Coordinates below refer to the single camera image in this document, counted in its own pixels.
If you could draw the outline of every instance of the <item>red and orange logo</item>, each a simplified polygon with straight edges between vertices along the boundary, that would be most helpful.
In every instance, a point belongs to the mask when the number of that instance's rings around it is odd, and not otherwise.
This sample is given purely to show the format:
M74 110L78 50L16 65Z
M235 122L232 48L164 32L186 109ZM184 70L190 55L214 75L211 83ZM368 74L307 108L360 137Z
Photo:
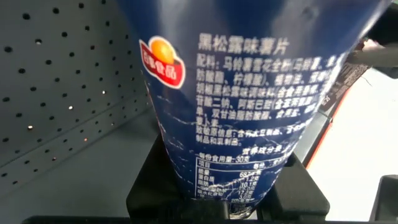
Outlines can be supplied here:
M185 79L184 62L177 56L173 46L163 37L154 36L149 47L139 40L141 58L145 69L164 85L179 89Z

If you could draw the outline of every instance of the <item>gray shelf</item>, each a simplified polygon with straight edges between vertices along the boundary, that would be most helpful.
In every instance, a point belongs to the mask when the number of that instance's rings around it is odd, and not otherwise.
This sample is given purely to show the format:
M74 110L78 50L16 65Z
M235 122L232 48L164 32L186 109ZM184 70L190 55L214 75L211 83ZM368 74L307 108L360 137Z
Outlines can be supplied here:
M317 144L318 135L328 120L329 118L325 116L325 114L320 112L315 113L312 122L306 128L302 138L294 149L294 153L301 162L304 161L313 145Z
M0 198L1 223L33 215L128 217L126 197L157 135L150 109Z

